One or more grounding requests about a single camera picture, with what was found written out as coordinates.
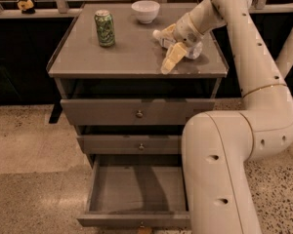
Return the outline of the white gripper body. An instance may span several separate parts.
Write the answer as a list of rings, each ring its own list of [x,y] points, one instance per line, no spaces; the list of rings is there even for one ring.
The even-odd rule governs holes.
[[[173,36],[177,42],[184,43],[187,47],[197,45],[203,39],[200,31],[202,17],[193,12],[185,13],[175,25]]]

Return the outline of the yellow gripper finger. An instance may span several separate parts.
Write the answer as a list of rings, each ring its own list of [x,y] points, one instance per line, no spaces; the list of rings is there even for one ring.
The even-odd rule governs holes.
[[[168,74],[176,66],[176,64],[187,54],[187,46],[178,42],[173,46],[168,48],[166,57],[161,65],[161,72],[163,74]]]
[[[173,41],[175,39],[175,37],[174,37],[175,27],[176,27],[176,24],[172,23],[168,27],[161,30],[159,33],[159,38]]]

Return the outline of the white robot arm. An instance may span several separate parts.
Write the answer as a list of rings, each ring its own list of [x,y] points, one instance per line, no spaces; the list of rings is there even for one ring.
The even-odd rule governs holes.
[[[182,135],[192,234],[262,234],[244,171],[247,160],[293,142],[293,97],[249,15],[250,0],[203,0],[156,32],[169,73],[210,30],[225,26],[244,107],[191,117]]]

